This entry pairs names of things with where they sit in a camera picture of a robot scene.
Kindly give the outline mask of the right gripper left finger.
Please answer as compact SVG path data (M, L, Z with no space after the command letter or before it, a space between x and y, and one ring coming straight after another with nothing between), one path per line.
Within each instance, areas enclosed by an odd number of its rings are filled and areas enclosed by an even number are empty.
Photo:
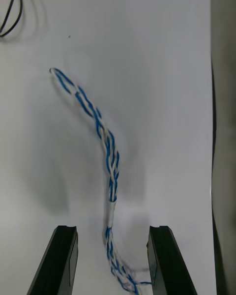
M72 294L77 260L77 228L57 226L53 231L27 294Z

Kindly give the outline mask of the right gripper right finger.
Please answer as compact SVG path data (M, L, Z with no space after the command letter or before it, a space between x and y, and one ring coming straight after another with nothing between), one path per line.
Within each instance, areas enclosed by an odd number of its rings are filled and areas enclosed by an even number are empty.
M168 226L150 227L147 258L154 295L196 295L196 289Z

